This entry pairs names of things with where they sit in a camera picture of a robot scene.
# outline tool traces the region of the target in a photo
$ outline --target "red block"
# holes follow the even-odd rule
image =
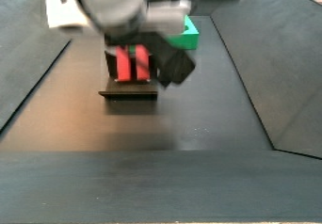
[[[131,80],[131,59],[128,56],[127,48],[116,48],[116,58],[117,58],[117,80],[120,82]]]
[[[143,45],[136,46],[136,72],[137,80],[144,81],[149,79],[148,51]]]

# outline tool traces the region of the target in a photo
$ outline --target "white robot part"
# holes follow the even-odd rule
[[[137,30],[176,35],[183,32],[184,15],[189,13],[188,0],[81,0],[81,5],[96,22],[99,30],[117,37]],[[85,17],[76,0],[47,0],[49,27],[85,26],[91,20]]]
[[[81,5],[111,36],[131,32],[145,19],[145,0],[81,0]]]

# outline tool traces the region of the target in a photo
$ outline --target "black object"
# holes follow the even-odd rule
[[[212,13],[275,149],[322,157],[322,10],[243,0]]]
[[[127,39],[105,37],[109,45],[143,44],[153,55],[160,71],[157,80],[167,87],[171,82],[180,84],[195,69],[195,63],[184,50],[172,47],[159,33],[139,33]]]

